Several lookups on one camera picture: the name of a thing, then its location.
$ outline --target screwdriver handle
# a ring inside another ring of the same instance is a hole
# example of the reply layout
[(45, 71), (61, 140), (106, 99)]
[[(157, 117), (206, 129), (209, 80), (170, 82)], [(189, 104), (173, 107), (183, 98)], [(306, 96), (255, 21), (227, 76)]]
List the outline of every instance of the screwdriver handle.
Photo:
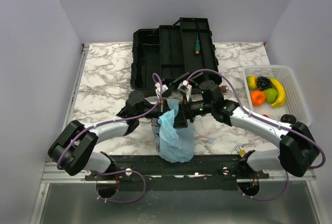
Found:
[(195, 54), (199, 54), (199, 51), (201, 51), (201, 47), (199, 45), (199, 40), (197, 40), (195, 44)]

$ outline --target white basket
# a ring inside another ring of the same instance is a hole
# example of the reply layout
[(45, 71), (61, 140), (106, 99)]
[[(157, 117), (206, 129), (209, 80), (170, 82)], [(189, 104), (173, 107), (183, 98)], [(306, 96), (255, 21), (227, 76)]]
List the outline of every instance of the white basket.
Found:
[[(253, 65), (243, 67), (242, 72), (249, 107), (252, 111), (261, 115), (266, 114), (271, 119), (277, 121), (280, 121), (281, 116), (284, 114), (292, 114), (296, 117), (297, 121), (300, 121), (307, 126), (311, 125), (308, 107), (305, 103), (294, 72), (289, 67), (279, 65)], [(286, 103), (283, 106), (272, 108), (270, 103), (265, 102), (260, 106), (253, 107), (246, 78), (248, 76), (258, 77), (260, 75), (268, 78), (273, 77), (283, 85), (286, 91)]]

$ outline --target screwdriver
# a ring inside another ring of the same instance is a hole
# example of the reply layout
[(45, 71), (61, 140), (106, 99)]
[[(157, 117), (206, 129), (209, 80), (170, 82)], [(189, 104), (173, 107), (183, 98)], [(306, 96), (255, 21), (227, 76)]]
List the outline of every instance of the screwdriver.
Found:
[(195, 54), (199, 54), (200, 50), (201, 50), (201, 47), (199, 45), (198, 34), (197, 34), (197, 41), (196, 41), (196, 44), (195, 44)]

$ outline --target marble tabletop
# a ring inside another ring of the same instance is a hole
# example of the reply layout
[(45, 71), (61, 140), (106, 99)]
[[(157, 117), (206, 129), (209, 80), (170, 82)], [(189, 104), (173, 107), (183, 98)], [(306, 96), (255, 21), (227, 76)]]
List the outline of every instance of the marble tabletop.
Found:
[[(263, 43), (215, 43), (219, 72), (237, 89), (244, 106), (248, 107), (242, 67), (269, 64)], [(73, 120), (84, 124), (112, 119), (132, 91), (130, 73), (132, 43), (91, 44), (74, 105)], [(225, 98), (236, 100), (231, 90)], [(195, 154), (236, 153), (235, 147), (245, 150), (267, 150), (274, 147), (265, 139), (240, 128), (216, 122), (211, 115), (197, 117), (195, 125)], [(104, 141), (95, 147), (113, 155), (156, 155), (151, 124), (140, 123), (131, 134)]]

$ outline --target plastic bag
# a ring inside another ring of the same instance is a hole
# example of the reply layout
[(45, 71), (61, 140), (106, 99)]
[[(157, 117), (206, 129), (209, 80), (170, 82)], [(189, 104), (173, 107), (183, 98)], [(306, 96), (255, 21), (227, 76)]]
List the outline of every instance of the plastic bag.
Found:
[(192, 159), (195, 149), (193, 126), (188, 123), (187, 128), (175, 129), (173, 124), (178, 113), (178, 101), (167, 99), (167, 103), (171, 110), (152, 124), (157, 153), (171, 163), (188, 162)]

